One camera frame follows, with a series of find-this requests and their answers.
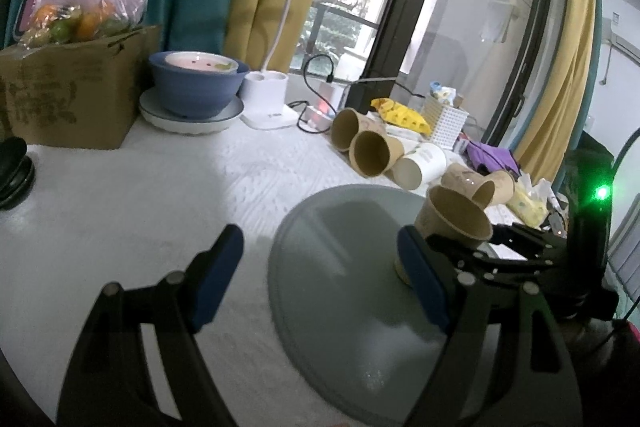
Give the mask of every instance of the purple cloth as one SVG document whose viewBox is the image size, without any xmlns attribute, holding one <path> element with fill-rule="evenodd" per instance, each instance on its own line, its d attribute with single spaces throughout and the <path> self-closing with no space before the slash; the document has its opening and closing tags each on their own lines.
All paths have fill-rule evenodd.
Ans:
<svg viewBox="0 0 640 427">
<path fill-rule="evenodd" d="M 466 155 L 471 166 L 480 174 L 506 170 L 515 179 L 520 177 L 520 166 L 508 149 L 470 141 L 466 146 Z"/>
</svg>

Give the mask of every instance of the door handle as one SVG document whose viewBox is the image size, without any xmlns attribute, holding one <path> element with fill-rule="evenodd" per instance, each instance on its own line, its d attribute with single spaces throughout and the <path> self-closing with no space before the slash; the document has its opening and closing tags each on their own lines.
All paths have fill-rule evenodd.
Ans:
<svg viewBox="0 0 640 427">
<path fill-rule="evenodd" d="M 524 101 L 527 97 L 524 96 L 523 94 L 521 94 L 518 97 L 518 107 L 516 107 L 516 112 L 513 113 L 513 118 L 517 118 L 520 115 L 520 112 L 522 111 L 522 108 L 524 107 Z"/>
</svg>

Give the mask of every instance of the cardboard box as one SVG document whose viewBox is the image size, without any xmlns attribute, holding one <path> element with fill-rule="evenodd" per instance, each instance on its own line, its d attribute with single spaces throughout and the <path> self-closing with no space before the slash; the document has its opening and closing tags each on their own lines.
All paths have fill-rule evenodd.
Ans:
<svg viewBox="0 0 640 427">
<path fill-rule="evenodd" d="M 160 26 L 90 42 L 0 51 L 0 139 L 117 149 L 150 84 Z"/>
</svg>

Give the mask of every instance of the round gray tray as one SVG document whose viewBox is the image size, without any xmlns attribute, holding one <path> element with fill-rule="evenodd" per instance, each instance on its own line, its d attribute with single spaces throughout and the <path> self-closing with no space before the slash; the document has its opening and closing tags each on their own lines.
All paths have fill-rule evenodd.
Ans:
<svg viewBox="0 0 640 427">
<path fill-rule="evenodd" d="M 289 213 L 271 250 L 287 355 L 325 400 L 368 425 L 401 425 L 446 340 L 393 267 L 398 230 L 423 201 L 375 185 L 330 188 Z"/>
</svg>

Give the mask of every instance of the glass door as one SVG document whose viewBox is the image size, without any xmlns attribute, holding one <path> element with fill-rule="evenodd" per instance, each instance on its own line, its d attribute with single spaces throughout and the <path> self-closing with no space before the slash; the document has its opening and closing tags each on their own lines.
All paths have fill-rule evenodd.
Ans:
<svg viewBox="0 0 640 427">
<path fill-rule="evenodd" d="M 565 1 L 389 0 L 363 76 L 397 77 L 421 96 L 432 82 L 455 88 L 469 113 L 467 134 L 498 145 L 515 136 L 546 82 Z M 389 94 L 422 105 L 392 82 L 361 86 L 348 99 L 361 112 Z"/>
<path fill-rule="evenodd" d="M 511 78 L 533 5 L 534 0 L 425 0 L 400 82 L 421 95 L 432 82 L 456 89 L 470 115 L 467 132 L 481 139 Z M 397 87 L 392 96 L 410 102 Z"/>
</svg>

